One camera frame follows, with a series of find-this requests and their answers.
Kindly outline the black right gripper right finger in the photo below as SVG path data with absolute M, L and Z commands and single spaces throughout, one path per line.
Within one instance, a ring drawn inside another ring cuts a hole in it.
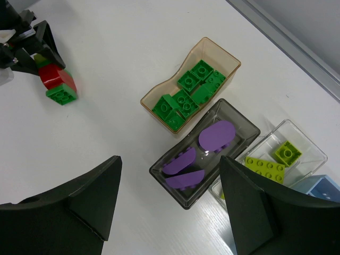
M 339 254 L 339 203 L 269 180 L 223 156 L 220 179 L 238 254 Z

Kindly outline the purple rounded lego brick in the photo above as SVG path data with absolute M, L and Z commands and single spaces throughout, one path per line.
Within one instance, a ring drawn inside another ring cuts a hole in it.
M 236 129 L 229 121 L 218 121 L 202 130 L 198 141 L 204 151 L 219 153 L 228 147 L 236 136 Z

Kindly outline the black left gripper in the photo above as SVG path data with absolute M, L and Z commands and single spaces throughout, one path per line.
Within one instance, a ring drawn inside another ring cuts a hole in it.
M 24 10 L 18 13 L 8 1 L 1 1 L 1 69 L 39 76 L 35 60 L 20 46 L 21 41 L 34 35 L 33 53 L 40 54 L 59 66 L 66 67 L 62 60 L 46 20 L 34 27 L 33 12 Z

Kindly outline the lime long lego brick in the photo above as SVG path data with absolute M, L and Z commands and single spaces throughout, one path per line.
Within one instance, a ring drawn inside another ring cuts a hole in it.
M 253 172 L 275 181 L 279 184 L 284 183 L 285 165 L 263 159 L 246 157 L 245 167 Z

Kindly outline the purple rounded block with studs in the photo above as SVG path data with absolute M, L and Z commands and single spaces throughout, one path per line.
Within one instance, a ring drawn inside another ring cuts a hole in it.
M 163 166 L 162 172 L 167 175 L 175 175 L 186 167 L 191 166 L 196 160 L 196 150 L 189 147 L 185 152 L 178 154 L 177 158 Z

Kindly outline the red green lego stack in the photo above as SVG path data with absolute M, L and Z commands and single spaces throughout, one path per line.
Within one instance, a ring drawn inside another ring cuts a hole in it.
M 65 69 L 52 63 L 41 54 L 33 56 L 38 75 L 46 87 L 46 96 L 60 105 L 77 100 L 77 88 L 72 76 Z

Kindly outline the small green lego brick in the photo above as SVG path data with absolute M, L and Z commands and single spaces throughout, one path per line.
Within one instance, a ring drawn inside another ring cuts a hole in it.
M 185 120 L 199 110 L 199 105 L 184 89 L 179 90 L 172 98 L 179 105 L 178 110 Z

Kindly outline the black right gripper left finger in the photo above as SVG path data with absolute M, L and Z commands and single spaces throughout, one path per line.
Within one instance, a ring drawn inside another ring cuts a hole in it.
M 101 254 L 121 172 L 121 157 L 112 156 L 51 190 L 2 204 L 1 254 Z

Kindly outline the green square lego brick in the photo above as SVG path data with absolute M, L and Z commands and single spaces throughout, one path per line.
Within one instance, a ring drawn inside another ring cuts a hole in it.
M 205 82 L 214 71 L 204 60 L 200 60 L 192 69 L 186 71 L 177 81 L 177 85 L 188 94 L 192 94 Z

